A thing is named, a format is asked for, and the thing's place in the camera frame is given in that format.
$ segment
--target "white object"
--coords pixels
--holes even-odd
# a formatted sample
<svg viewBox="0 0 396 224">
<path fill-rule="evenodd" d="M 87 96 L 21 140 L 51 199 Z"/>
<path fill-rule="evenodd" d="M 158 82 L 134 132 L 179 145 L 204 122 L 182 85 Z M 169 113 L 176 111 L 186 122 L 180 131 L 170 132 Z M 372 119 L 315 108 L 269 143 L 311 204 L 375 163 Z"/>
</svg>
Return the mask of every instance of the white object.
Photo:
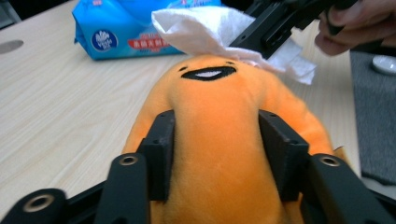
<svg viewBox="0 0 396 224">
<path fill-rule="evenodd" d="M 373 58 L 374 68 L 383 74 L 396 76 L 396 58 L 377 55 Z"/>
<path fill-rule="evenodd" d="M 151 18 L 160 36 L 187 54 L 236 59 L 304 84 L 311 84 L 315 75 L 316 66 L 300 56 L 302 49 L 291 39 L 268 61 L 257 51 L 229 47 L 255 20 L 234 8 L 168 8 L 152 12 Z"/>
</svg>

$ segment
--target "orange plush toy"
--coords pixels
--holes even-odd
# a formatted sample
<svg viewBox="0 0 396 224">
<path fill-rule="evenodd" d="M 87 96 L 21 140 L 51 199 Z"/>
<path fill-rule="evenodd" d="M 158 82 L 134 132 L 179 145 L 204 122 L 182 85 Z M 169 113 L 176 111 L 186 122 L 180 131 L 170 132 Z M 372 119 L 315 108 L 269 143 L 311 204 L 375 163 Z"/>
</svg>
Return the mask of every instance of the orange plush toy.
<svg viewBox="0 0 396 224">
<path fill-rule="evenodd" d="M 298 203 L 282 203 L 263 149 L 259 110 L 278 114 L 309 143 L 332 154 L 305 103 L 273 74 L 214 55 L 178 63 L 144 103 L 123 153 L 135 152 L 156 116 L 174 110 L 169 198 L 151 203 L 152 223 L 299 223 Z"/>
</svg>

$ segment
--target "tissue pack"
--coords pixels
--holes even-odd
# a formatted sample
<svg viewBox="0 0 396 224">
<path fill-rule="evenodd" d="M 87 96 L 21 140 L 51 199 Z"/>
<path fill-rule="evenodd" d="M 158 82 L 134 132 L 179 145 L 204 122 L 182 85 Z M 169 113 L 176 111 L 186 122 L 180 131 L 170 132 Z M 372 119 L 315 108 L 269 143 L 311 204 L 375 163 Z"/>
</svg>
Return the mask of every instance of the tissue pack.
<svg viewBox="0 0 396 224">
<path fill-rule="evenodd" d="M 220 5 L 220 0 L 80 0 L 73 10 L 75 43 L 94 60 L 181 53 L 159 36 L 151 12 Z"/>
</svg>

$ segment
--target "wooden table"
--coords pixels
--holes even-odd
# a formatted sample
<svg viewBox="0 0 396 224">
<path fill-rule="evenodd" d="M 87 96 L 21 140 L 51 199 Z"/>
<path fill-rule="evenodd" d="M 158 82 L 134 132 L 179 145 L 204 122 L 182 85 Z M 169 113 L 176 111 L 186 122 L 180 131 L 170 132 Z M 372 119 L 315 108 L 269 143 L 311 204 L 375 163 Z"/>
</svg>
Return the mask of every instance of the wooden table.
<svg viewBox="0 0 396 224">
<path fill-rule="evenodd" d="M 74 45 L 71 1 L 0 32 L 0 217 L 22 196 L 44 188 L 71 197 L 106 179 L 150 88 L 173 55 L 95 62 Z M 312 86 L 285 79 L 324 122 L 334 147 L 345 146 L 359 171 L 349 55 L 328 58 L 314 46 L 317 25 L 296 33 L 318 64 Z"/>
</svg>

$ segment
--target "finger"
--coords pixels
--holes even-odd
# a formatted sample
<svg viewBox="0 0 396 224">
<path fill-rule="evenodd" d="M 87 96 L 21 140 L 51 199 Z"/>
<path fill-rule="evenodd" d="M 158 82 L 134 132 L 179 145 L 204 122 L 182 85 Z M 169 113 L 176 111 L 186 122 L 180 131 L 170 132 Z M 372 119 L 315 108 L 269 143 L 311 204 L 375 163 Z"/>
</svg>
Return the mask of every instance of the finger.
<svg viewBox="0 0 396 224">
<path fill-rule="evenodd" d="M 322 33 L 319 33 L 315 38 L 315 44 L 321 49 L 321 51 L 330 56 L 341 54 L 352 48 L 352 46 L 338 44 Z"/>
<path fill-rule="evenodd" d="M 326 21 L 326 22 L 327 22 L 326 13 L 325 13 L 325 12 L 320 13 L 320 14 L 319 14 L 319 19 L 320 19 L 321 21 Z"/>
<path fill-rule="evenodd" d="M 331 36 L 324 21 L 319 23 L 320 32 L 332 41 L 344 45 L 359 45 L 378 39 L 384 39 L 396 34 L 396 21 L 382 21 L 378 24 L 355 30 L 343 30 L 338 35 Z"/>
<path fill-rule="evenodd" d="M 346 10 L 337 10 L 332 7 L 329 11 L 329 20 L 333 25 L 357 25 L 381 14 L 396 12 L 394 0 L 359 0 Z"/>
<path fill-rule="evenodd" d="M 354 30 L 362 27 L 367 27 L 371 25 L 375 25 L 377 23 L 380 23 L 381 21 L 387 20 L 390 18 L 390 15 L 388 13 L 385 14 L 379 14 L 376 16 L 373 16 L 372 18 L 369 18 L 365 22 L 361 22 L 358 24 L 349 24 L 348 26 L 345 27 L 346 30 Z"/>
<path fill-rule="evenodd" d="M 396 50 L 396 34 L 392 36 L 388 36 L 387 38 L 382 41 L 382 47 L 389 47 L 389 48 L 395 48 Z"/>
</svg>

